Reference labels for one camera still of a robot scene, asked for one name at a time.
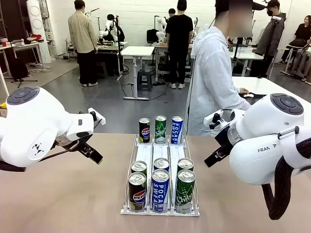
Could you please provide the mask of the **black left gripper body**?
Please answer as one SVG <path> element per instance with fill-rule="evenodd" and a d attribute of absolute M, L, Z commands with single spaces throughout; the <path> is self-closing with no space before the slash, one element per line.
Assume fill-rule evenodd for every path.
<path fill-rule="evenodd" d="M 91 147 L 87 142 L 93 136 L 93 134 L 89 134 L 87 136 L 83 136 L 78 139 L 74 139 L 70 141 L 65 135 L 59 136 L 55 139 L 54 144 L 56 146 L 60 146 L 68 152 L 93 152 L 94 148 Z"/>

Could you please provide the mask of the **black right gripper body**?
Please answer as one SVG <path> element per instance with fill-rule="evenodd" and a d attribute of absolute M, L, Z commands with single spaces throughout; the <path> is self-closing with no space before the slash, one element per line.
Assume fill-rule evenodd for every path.
<path fill-rule="evenodd" d="M 220 147 L 215 151 L 216 155 L 229 155 L 233 145 L 229 140 L 229 128 L 222 129 L 216 136 L 215 140 L 218 142 Z"/>

